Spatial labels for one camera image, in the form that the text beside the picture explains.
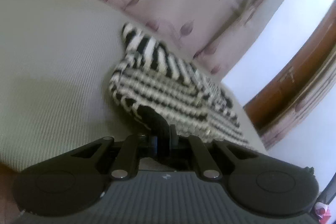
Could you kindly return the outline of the brown wooden door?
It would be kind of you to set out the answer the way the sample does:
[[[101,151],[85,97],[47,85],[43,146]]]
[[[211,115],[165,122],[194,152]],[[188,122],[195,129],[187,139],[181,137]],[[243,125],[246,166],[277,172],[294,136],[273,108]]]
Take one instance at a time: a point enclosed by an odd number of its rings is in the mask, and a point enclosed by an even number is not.
[[[335,2],[305,44],[244,110],[255,129],[270,124],[313,77],[335,46]]]

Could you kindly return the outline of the grey woven bed mat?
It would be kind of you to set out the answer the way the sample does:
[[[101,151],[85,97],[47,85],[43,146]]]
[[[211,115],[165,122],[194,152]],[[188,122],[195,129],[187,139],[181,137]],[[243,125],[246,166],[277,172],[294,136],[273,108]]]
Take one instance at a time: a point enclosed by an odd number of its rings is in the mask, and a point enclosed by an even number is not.
[[[100,0],[1,0],[1,164],[14,171],[137,124],[109,98],[130,18]]]

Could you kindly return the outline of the black white striped knit sweater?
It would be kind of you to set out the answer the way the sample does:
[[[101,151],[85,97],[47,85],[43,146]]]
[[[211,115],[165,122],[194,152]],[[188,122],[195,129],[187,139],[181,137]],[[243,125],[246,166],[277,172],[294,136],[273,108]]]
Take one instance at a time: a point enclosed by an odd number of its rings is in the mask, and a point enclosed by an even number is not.
[[[131,23],[123,25],[121,38],[125,56],[113,71],[109,92],[136,121],[150,126],[142,114],[148,107],[175,125],[178,135],[249,145],[233,100],[220,85]]]

